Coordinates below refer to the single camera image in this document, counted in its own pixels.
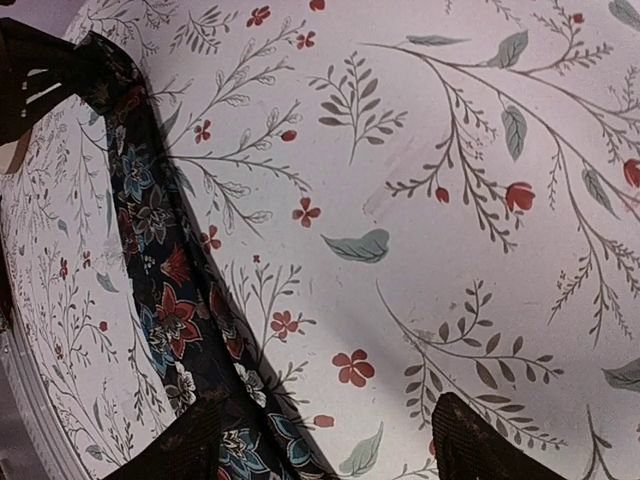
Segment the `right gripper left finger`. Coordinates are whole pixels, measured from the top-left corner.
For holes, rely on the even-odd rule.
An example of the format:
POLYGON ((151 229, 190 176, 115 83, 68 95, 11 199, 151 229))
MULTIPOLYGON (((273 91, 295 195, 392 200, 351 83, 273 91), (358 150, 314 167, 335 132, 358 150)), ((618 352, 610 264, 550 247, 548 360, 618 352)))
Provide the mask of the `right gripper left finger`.
POLYGON ((216 479, 222 437, 220 401, 196 400, 135 458, 105 480, 216 479))

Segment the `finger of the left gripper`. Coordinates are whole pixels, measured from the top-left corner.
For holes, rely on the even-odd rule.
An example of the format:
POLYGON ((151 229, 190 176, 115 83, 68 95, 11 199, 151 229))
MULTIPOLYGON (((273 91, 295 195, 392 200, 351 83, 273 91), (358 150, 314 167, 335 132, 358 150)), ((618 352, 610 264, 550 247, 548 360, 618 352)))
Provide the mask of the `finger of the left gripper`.
POLYGON ((11 18, 1 20, 1 143, 15 142, 89 85, 100 63, 80 46, 11 18))

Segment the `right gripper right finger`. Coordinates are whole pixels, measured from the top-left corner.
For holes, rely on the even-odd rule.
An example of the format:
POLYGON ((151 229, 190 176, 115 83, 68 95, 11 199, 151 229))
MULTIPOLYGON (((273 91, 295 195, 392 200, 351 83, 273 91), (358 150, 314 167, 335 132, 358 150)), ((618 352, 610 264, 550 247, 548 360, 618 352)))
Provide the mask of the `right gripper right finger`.
POLYGON ((438 398, 431 425, 441 479, 562 479, 511 445, 454 393, 445 393, 438 398))

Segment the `dark floral necktie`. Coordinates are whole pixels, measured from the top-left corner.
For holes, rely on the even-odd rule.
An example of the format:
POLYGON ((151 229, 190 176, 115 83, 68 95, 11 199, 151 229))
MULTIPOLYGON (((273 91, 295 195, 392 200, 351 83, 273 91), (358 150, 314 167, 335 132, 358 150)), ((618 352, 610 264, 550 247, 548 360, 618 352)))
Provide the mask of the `dark floral necktie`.
POLYGON ((327 479, 291 417, 265 385, 196 233, 147 97, 144 77, 97 33, 78 44, 100 63, 80 91, 106 127, 113 201, 136 312, 175 413, 220 401, 216 479, 327 479))

